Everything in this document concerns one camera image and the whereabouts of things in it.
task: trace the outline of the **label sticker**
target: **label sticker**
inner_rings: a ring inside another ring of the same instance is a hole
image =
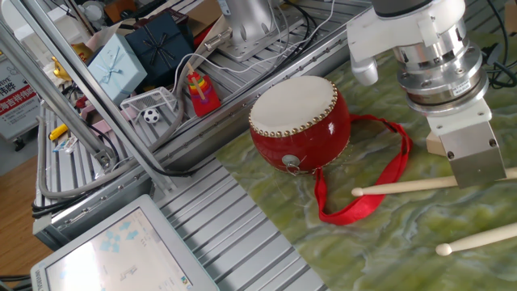
[[[232,13],[229,11],[228,3],[226,0],[217,0],[219,2],[219,6],[221,7],[221,11],[223,11],[224,15],[231,15]]]
[[[470,89],[470,87],[471,87],[470,80],[467,80],[465,82],[462,82],[456,88],[452,89],[452,93],[454,94],[454,97],[456,97],[456,96],[462,95],[463,93],[468,91]]]

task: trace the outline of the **metal rod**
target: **metal rod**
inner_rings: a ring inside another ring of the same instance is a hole
[[[133,153],[135,159],[144,167],[149,177],[164,193],[169,193],[169,189],[175,187],[172,180],[169,177],[159,175],[148,164],[150,162],[157,169],[163,170],[160,163],[153,156],[153,153],[148,150],[144,142],[137,136],[131,125],[120,113],[119,108],[110,100],[103,88],[91,75],[84,62],[67,43],[59,30],[57,30],[57,27],[44,12],[41,5],[31,0],[12,0],[12,2],[34,32],[76,82],[79,89],[88,97],[88,100],[94,105],[116,136],[120,138],[124,145]]]
[[[63,120],[68,128],[85,146],[86,150],[105,166],[115,154],[104,145],[82,122],[70,102],[50,81],[43,70],[31,58],[28,51],[15,38],[12,30],[0,21],[0,50],[27,79],[34,90],[45,100],[50,108]]]

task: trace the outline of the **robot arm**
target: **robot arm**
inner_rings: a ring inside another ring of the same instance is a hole
[[[374,0],[347,25],[352,72],[377,81],[375,55],[392,49],[412,109],[440,137],[461,188],[506,178],[483,99],[489,81],[470,42],[464,0]]]

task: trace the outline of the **red drum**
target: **red drum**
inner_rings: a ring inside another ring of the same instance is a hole
[[[250,114],[251,137],[272,166],[292,174],[312,172],[336,159],[350,139],[345,99],[324,78],[299,77],[262,95]]]

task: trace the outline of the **wooden floor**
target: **wooden floor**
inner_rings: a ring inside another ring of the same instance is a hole
[[[28,274],[52,253],[32,235],[36,158],[0,177],[0,275]]]

